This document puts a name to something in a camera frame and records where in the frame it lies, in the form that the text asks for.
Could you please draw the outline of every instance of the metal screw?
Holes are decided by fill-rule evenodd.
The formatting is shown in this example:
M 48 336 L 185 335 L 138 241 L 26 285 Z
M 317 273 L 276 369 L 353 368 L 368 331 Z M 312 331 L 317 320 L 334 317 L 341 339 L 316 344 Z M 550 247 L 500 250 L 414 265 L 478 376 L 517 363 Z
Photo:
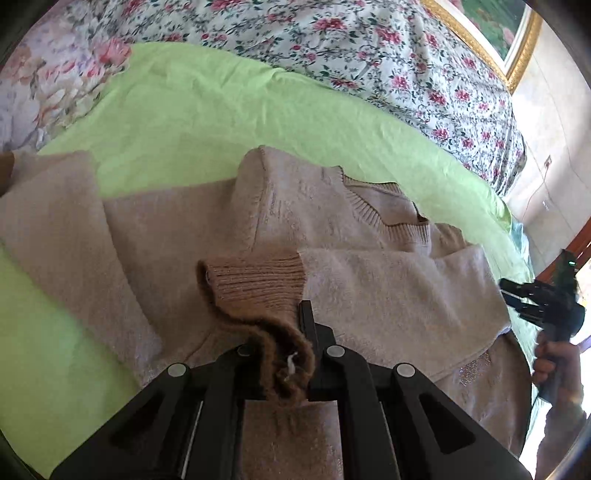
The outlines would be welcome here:
M 340 345 L 331 345 L 326 349 L 326 353 L 334 358 L 339 358 L 345 354 L 345 349 Z
M 183 364 L 172 364 L 167 370 L 171 377 L 182 377 L 186 371 L 187 367 L 185 367 Z
M 406 378 L 411 378 L 416 372 L 411 364 L 400 364 L 396 367 L 396 371 L 398 375 Z
M 238 347 L 236 353 L 240 356 L 251 356 L 252 352 L 248 345 L 241 345 Z

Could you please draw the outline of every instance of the brown ribbed cuff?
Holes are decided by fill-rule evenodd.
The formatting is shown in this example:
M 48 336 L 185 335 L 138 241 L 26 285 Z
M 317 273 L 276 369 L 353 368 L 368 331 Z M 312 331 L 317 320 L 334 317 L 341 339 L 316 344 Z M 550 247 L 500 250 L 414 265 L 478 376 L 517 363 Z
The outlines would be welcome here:
M 267 399 L 294 405 L 306 397 L 314 353 L 298 328 L 305 273 L 297 253 L 215 258 L 197 276 L 224 326 L 246 331 L 262 347 L 261 385 Z

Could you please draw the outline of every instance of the wall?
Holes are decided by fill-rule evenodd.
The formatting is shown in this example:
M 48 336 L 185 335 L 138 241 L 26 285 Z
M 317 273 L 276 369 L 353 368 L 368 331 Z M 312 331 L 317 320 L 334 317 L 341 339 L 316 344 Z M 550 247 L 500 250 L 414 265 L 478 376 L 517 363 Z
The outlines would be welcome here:
M 538 274 L 591 216 L 591 89 L 547 24 L 513 101 L 528 161 L 505 200 Z

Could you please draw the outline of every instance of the human hand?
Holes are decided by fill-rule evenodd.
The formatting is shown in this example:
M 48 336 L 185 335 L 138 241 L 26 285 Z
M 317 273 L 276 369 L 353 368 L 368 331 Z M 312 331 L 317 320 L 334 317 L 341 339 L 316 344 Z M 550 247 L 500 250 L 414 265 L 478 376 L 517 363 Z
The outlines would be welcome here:
M 581 384 L 581 359 L 579 347 L 570 342 L 549 342 L 544 332 L 537 338 L 538 346 L 534 353 L 534 372 L 531 381 L 538 387 L 548 380 L 548 375 L 556 370 L 556 364 L 548 357 L 560 358 L 562 375 L 558 386 L 557 404 L 583 401 L 583 385 Z

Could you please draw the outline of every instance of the ribbed collar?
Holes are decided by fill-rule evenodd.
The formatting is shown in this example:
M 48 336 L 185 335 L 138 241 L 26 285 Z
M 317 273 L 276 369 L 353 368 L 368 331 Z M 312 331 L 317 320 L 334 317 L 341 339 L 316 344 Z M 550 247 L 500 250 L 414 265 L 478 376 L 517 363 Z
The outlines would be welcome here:
M 357 216 L 377 231 L 384 240 L 398 244 L 431 244 L 431 229 L 429 220 L 423 217 L 417 210 L 418 223 L 395 223 L 389 225 L 382 220 L 379 212 L 365 199 L 350 189 L 350 187 L 367 187 L 379 192 L 405 197 L 400 187 L 394 182 L 369 183 L 355 180 L 345 175 L 342 167 L 337 167 L 340 182 L 343 186 L 343 194 L 350 201 Z

